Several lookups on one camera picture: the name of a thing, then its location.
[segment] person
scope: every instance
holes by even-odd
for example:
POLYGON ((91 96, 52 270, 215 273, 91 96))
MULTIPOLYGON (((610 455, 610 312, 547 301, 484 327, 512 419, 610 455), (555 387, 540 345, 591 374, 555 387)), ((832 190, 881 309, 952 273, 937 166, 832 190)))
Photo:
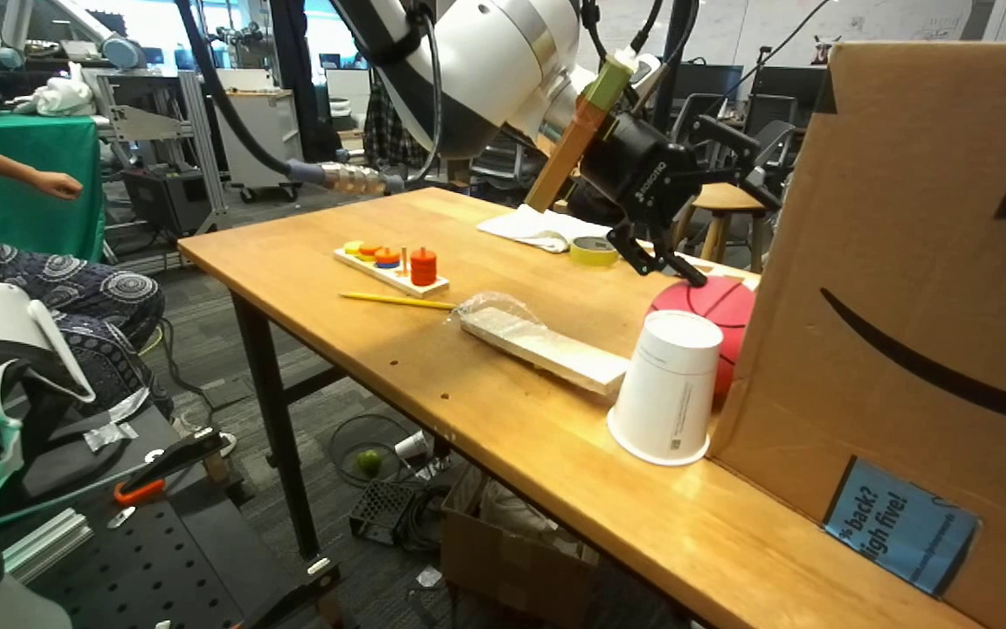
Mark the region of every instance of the person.
MULTIPOLYGON (((40 172, 8 154, 0 154, 0 179, 54 201, 78 201, 85 192, 74 174, 40 172)), ((97 393, 91 411, 115 407, 136 387, 146 387, 149 377, 138 349, 161 332, 164 317, 164 294, 149 275, 0 240, 0 284, 13 284, 52 312, 67 345, 97 393)))

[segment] wooden table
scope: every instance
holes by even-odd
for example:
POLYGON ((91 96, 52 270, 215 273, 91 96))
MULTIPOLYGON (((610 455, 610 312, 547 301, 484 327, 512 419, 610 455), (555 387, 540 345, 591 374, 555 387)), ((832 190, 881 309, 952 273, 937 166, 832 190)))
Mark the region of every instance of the wooden table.
POLYGON ((303 555, 319 547, 287 415, 296 393, 280 385, 266 317, 712 626, 966 626, 725 468, 625 455, 604 430, 604 400, 494 355, 454 314, 337 298, 393 292, 335 263, 335 244, 428 244, 450 301, 509 294, 553 330, 627 358, 675 281, 574 267, 475 232, 493 212, 454 192, 404 192, 181 240, 235 294, 303 555))

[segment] amazon smile logo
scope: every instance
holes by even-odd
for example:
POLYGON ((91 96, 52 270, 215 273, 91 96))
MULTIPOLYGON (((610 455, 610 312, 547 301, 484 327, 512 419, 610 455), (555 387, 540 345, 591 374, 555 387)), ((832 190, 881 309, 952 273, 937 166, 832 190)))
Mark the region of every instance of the amazon smile logo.
POLYGON ((877 330, 874 323, 867 323, 854 309, 848 309, 842 298, 833 298, 832 292, 822 292, 822 298, 832 306, 832 312, 867 342, 874 345, 881 358, 888 358, 890 363, 910 372, 915 377, 943 387, 952 400, 965 400, 971 407, 990 411, 999 415, 1006 415, 1006 387, 994 387, 987 380, 966 377, 905 342, 898 342, 894 336, 888 336, 882 330, 877 330))

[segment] cable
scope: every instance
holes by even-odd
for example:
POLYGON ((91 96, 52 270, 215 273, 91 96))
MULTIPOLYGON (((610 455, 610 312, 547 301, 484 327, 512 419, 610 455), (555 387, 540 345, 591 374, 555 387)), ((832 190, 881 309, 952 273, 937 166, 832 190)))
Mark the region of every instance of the cable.
POLYGON ((578 17, 586 38, 594 42, 599 66, 604 66, 606 48, 604 48, 599 33, 598 33, 598 23, 599 23, 598 0, 569 0, 569 3, 574 3, 574 13, 578 17))
POLYGON ((0 527, 11 523, 11 522, 25 522, 25 517, 32 517, 32 515, 52 511, 52 508, 67 508, 67 504, 74 504, 74 500, 80 500, 80 498, 88 498, 88 492, 110 490, 115 484, 121 484, 121 478, 130 478, 130 477, 136 477, 136 473, 144 473, 144 468, 146 468, 146 462, 144 462, 144 465, 131 465, 131 468, 121 468, 121 473, 110 473, 110 477, 102 477, 102 478, 94 478, 94 484, 88 484, 88 487, 78 487, 78 490, 68 490, 68 492, 52 498, 52 500, 44 500, 44 504, 27 504, 27 508, 19 508, 19 511, 0 515, 0 527))
POLYGON ((636 48, 636 52, 647 45, 648 27, 654 27, 654 23, 655 23, 655 11, 662 11, 662 0, 654 0, 654 3, 648 3, 648 13, 647 13, 643 27, 640 27, 636 38, 632 38, 632 48, 636 48))
POLYGON ((437 148, 438 148, 438 133, 443 133, 443 89, 438 89, 438 55, 437 55, 433 17, 422 13, 422 26, 424 26, 428 66, 433 66, 433 141, 428 141, 424 166, 422 166, 416 174, 404 179, 407 186, 419 186, 419 182, 433 172, 433 166, 437 166, 437 148))
POLYGON ((173 327, 171 327, 166 317, 161 317, 161 349, 164 349, 166 377, 171 377, 181 393, 194 397, 200 407, 204 411, 204 426, 215 426, 215 415, 218 415, 218 412, 252 401, 252 397, 243 397, 243 400, 231 400, 231 401, 222 401, 222 407, 211 407, 211 400, 181 374, 178 358, 173 358, 173 349, 178 349, 178 332, 173 332, 173 327))
POLYGON ((647 96, 632 104, 632 113, 643 113, 643 104, 647 104, 655 93, 668 93, 668 89, 662 89, 662 77, 669 73, 675 61, 681 65, 681 52, 684 52, 684 45, 686 45, 690 27, 697 26, 697 13, 703 13, 703 3, 697 3, 697 0, 686 0, 684 33, 681 33, 677 42, 668 48, 662 65, 654 72, 654 83, 655 83, 655 89, 647 93, 647 96))
POLYGON ((769 61, 774 61, 825 9, 827 9, 827 0, 822 0, 817 9, 810 9, 810 11, 795 23, 795 27, 789 27, 789 37, 784 37, 780 45, 773 45, 769 55, 755 61, 755 66, 749 66, 724 97, 737 97, 740 89, 744 89, 756 72, 763 72, 769 61))
POLYGON ((193 61, 202 73, 202 83, 204 93, 211 96, 218 117, 225 120, 225 125, 235 131, 235 136, 243 144, 243 151, 252 151, 255 162, 261 162, 270 172, 280 172, 288 179, 288 166, 274 162, 252 133, 246 125, 238 120, 231 97, 222 96, 222 83, 218 83, 218 73, 202 45, 202 37, 194 27, 194 17, 193 17, 193 9, 188 0, 178 0, 178 13, 181 13, 181 26, 185 26, 185 38, 188 38, 188 48, 193 48, 193 61))

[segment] wooden stick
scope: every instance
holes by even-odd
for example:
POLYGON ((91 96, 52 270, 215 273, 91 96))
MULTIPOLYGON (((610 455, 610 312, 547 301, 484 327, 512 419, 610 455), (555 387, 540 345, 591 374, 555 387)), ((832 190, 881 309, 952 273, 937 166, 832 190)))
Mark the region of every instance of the wooden stick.
POLYGON ((610 120, 606 113, 594 109, 591 102, 578 102, 565 141, 555 148, 555 154, 537 172, 523 206, 547 209, 553 201, 560 201, 560 192, 569 182, 574 168, 578 166, 583 151, 599 136, 606 120, 610 120))
POLYGON ((443 301, 412 301, 412 298, 388 298, 388 294, 337 294, 344 301, 369 301, 369 306, 401 306, 401 309, 428 309, 428 312, 450 312, 454 306, 443 301))

